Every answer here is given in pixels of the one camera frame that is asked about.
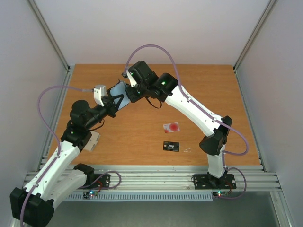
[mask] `black card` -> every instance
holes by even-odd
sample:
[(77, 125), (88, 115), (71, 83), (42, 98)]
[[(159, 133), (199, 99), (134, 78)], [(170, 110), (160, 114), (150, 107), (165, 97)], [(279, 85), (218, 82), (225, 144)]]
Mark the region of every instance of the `black card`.
[(163, 150), (179, 152), (180, 143), (164, 141)]

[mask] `wooden table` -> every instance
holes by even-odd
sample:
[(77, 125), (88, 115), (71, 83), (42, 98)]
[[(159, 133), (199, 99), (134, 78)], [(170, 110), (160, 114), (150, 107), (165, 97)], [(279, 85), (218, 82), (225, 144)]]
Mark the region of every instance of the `wooden table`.
[[(158, 76), (164, 72), (175, 75), (171, 65), (149, 65)], [(107, 88), (123, 79), (124, 65), (76, 65), (70, 86), (93, 88), (104, 84)], [(238, 84), (230, 65), (178, 65), (183, 86), (213, 112), (233, 119), (232, 126), (243, 133), (250, 143), (250, 152), (243, 156), (226, 157), (228, 165), (259, 165), (258, 155), (243, 107)], [(64, 102), (56, 134), (61, 137), (70, 119), (71, 105), (85, 99), (95, 106), (92, 93), (69, 90)], [(178, 122), (180, 131), (164, 133), (163, 125)], [(150, 106), (145, 99), (130, 103), (106, 117), (105, 125), (97, 130), (101, 138), (93, 152), (82, 151), (73, 164), (119, 165), (208, 165), (206, 154), (199, 142), (204, 134), (186, 116), (175, 108), (163, 104), (161, 109)], [(163, 141), (180, 143), (179, 152), (163, 151)], [(51, 154), (56, 148), (53, 143)], [(226, 149), (236, 153), (245, 150), (242, 139), (231, 132)]]

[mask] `robotic arm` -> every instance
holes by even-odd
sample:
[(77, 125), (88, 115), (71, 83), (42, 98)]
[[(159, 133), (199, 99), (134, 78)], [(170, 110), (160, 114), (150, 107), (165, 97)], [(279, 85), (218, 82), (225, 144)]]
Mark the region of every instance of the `robotic arm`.
[[(152, 71), (144, 61), (139, 61), (128, 69), (126, 75), (130, 85), (119, 82), (106, 91), (105, 86), (98, 85), (93, 89), (97, 105), (93, 108), (85, 100), (76, 101), (71, 108), (66, 130), (61, 137), (61, 150), (53, 153), (40, 172), (27, 183), (23, 189), (15, 188), (10, 194), (13, 217), (20, 219), (22, 204), (26, 201), (24, 222), (34, 227), (45, 227), (51, 220), (57, 206), (74, 190), (83, 185), (91, 185), (95, 179), (94, 169), (78, 164), (72, 172), (57, 183), (66, 167), (79, 155), (88, 143), (90, 129), (100, 123), (106, 116), (115, 117), (116, 112), (128, 103), (135, 103), (141, 98), (156, 98), (173, 106), (193, 121), (205, 135), (199, 143), (207, 154), (209, 181), (216, 188), (222, 183), (226, 174), (223, 166), (222, 151), (225, 148), (229, 130), (211, 120), (194, 106), (189, 99), (195, 100), (183, 87), (189, 97), (185, 98), (178, 86), (178, 81), (170, 74), (160, 77)], [(232, 120), (222, 118), (195, 100), (198, 105), (215, 119), (231, 125)]]

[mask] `black mounting plate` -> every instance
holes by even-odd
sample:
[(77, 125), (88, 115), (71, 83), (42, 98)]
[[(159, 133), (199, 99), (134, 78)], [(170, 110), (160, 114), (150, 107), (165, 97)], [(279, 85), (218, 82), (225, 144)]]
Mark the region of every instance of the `black mounting plate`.
[[(94, 181), (100, 176), (101, 174), (95, 174), (94, 176)], [(103, 188), (108, 188), (109, 184), (110, 184), (110, 175), (109, 174), (105, 174), (103, 177), (99, 178), (98, 181), (100, 181), (102, 183)], [(92, 188), (99, 188), (100, 187), (100, 183), (95, 182), (94, 184), (92, 184), (90, 187), (87, 187), (85, 189), (92, 189)]]
[(233, 174), (225, 174), (222, 176), (220, 178), (220, 182), (222, 183), (217, 187), (210, 183), (208, 174), (195, 174), (192, 176), (191, 181), (194, 183), (195, 189), (230, 189), (230, 186), (226, 184), (225, 181), (232, 186), (232, 189), (237, 188)]

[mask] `red and white card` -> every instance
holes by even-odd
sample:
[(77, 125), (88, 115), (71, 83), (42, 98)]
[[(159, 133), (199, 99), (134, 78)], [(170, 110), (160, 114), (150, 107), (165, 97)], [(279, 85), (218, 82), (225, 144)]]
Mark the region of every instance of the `red and white card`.
[(164, 128), (165, 133), (180, 131), (178, 122), (174, 122), (174, 123), (170, 123), (170, 124), (164, 124), (163, 128)]

